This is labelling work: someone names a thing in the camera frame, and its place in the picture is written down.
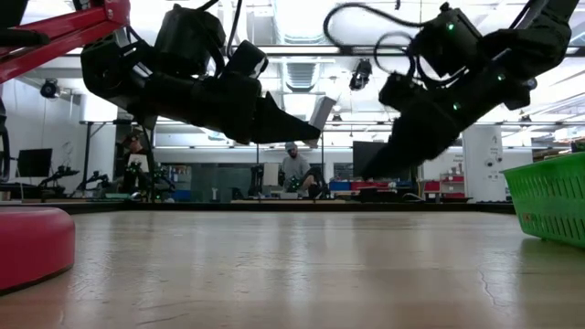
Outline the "silver ventilation duct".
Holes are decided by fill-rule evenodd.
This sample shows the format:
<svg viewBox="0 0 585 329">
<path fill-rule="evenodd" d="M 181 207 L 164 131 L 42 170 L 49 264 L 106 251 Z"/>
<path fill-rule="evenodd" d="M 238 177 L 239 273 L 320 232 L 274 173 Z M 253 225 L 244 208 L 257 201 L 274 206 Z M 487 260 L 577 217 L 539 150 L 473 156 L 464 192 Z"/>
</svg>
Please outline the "silver ventilation duct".
<svg viewBox="0 0 585 329">
<path fill-rule="evenodd" d="M 284 45 L 326 43 L 323 22 L 336 0 L 271 0 L 278 42 Z"/>
</svg>

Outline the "white square pillar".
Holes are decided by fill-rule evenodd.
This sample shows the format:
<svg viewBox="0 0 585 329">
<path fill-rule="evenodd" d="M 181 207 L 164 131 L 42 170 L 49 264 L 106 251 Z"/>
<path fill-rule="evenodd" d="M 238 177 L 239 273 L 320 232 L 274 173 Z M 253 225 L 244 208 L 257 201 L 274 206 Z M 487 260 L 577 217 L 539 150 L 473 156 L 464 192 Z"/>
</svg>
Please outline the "white square pillar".
<svg viewBox="0 0 585 329">
<path fill-rule="evenodd" d="M 463 132 L 465 194 L 472 203 L 505 200 L 499 126 L 472 125 Z"/>
</svg>

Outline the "black monitor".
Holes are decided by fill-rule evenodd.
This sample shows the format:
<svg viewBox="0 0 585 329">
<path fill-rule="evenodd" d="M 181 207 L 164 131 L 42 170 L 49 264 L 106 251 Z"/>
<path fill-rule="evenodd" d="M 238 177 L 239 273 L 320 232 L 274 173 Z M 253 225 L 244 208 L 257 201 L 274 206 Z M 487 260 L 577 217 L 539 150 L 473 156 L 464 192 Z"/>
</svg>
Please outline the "black monitor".
<svg viewBox="0 0 585 329">
<path fill-rule="evenodd" d="M 353 177 L 361 178 L 367 164 L 386 145 L 378 142 L 353 141 Z"/>
<path fill-rule="evenodd" d="M 51 168 L 52 149 L 20 150 L 17 172 L 20 177 L 48 177 Z"/>
</svg>

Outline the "overhead beam with light strips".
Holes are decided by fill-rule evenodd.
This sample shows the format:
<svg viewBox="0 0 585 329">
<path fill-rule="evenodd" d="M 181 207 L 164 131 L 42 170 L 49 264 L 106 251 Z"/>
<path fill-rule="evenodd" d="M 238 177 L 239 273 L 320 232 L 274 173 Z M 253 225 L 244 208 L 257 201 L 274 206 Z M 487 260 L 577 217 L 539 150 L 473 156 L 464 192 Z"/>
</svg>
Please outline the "overhead beam with light strips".
<svg viewBox="0 0 585 329">
<path fill-rule="evenodd" d="M 352 47 L 349 50 L 343 50 L 334 46 L 316 45 L 316 46 L 284 46 L 269 45 L 258 46 L 258 48 L 269 57 L 373 57 L 373 46 Z M 82 48 L 75 48 L 63 57 L 79 57 Z M 377 50 L 381 57 L 401 57 L 405 53 L 389 45 L 383 45 Z M 569 47 L 566 55 L 567 58 L 585 58 L 585 47 Z"/>
</svg>

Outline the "red desk lamp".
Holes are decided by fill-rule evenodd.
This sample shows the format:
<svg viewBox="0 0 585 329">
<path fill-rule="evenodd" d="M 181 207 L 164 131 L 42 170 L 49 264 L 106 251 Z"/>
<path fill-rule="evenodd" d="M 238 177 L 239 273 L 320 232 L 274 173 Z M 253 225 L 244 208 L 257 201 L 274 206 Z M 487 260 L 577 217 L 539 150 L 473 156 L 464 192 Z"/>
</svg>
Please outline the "red desk lamp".
<svg viewBox="0 0 585 329">
<path fill-rule="evenodd" d="M 0 85 L 130 23 L 130 0 L 89 0 L 71 13 L 24 24 L 30 0 L 0 0 Z M 0 206 L 0 296 L 68 271 L 76 230 L 55 207 Z"/>
</svg>

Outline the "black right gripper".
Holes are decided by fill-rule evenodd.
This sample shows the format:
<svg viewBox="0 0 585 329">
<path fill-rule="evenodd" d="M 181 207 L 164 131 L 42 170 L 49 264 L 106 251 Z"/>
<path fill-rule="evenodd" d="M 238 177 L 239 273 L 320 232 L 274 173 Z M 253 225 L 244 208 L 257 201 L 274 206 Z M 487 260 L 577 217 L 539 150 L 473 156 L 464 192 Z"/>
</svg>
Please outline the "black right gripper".
<svg viewBox="0 0 585 329">
<path fill-rule="evenodd" d="M 364 179 L 391 177 L 433 159 L 476 122 L 476 88 L 416 89 L 414 100 L 394 121 L 388 142 L 367 161 Z"/>
</svg>

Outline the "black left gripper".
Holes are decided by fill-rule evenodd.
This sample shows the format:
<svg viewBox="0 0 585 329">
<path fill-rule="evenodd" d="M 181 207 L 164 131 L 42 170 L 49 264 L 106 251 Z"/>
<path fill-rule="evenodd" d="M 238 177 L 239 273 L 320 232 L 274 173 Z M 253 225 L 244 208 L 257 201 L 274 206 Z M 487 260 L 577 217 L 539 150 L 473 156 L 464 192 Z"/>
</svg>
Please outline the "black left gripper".
<svg viewBox="0 0 585 329">
<path fill-rule="evenodd" d="M 269 92 L 260 95 L 260 82 L 240 74 L 196 80 L 157 72 L 144 85 L 144 99 L 158 115 L 224 133 L 238 143 L 288 143 L 321 135 L 280 109 Z"/>
</svg>

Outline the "red storage bins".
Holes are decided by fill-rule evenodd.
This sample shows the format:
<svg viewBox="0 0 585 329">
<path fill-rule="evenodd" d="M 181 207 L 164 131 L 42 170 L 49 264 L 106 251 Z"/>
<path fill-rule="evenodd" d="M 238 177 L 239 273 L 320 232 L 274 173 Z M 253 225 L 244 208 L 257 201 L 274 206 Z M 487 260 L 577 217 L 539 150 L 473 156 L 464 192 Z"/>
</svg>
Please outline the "red storage bins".
<svg viewBox="0 0 585 329">
<path fill-rule="evenodd" d="M 422 195 L 426 199 L 436 199 L 437 197 L 448 199 L 466 198 L 464 176 L 440 174 L 438 179 L 426 180 L 422 188 Z"/>
</svg>

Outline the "green plastic basket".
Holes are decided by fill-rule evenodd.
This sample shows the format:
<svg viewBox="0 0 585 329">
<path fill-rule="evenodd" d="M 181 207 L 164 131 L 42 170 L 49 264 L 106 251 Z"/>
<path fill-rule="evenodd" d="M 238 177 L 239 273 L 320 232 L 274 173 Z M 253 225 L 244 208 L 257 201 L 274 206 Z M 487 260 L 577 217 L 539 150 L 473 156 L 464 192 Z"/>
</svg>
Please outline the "green plastic basket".
<svg viewBox="0 0 585 329">
<path fill-rule="evenodd" d="M 585 152 L 503 172 L 524 233 L 585 249 Z"/>
</svg>

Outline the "person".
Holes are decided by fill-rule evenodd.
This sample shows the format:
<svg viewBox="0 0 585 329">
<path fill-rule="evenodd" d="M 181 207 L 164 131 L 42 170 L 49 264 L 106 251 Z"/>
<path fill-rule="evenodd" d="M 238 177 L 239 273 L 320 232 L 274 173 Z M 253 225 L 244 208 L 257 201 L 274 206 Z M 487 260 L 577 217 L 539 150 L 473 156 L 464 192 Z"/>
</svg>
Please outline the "person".
<svg viewBox="0 0 585 329">
<path fill-rule="evenodd" d="M 150 172 L 151 150 L 143 145 L 141 133 L 128 134 L 122 146 L 126 150 L 122 156 L 122 175 L 118 191 L 126 195 L 147 195 L 152 190 Z"/>
<path fill-rule="evenodd" d="M 316 198 L 321 193 L 321 170 L 309 165 L 295 142 L 287 142 L 285 151 L 288 156 L 282 160 L 283 190 Z"/>
</svg>

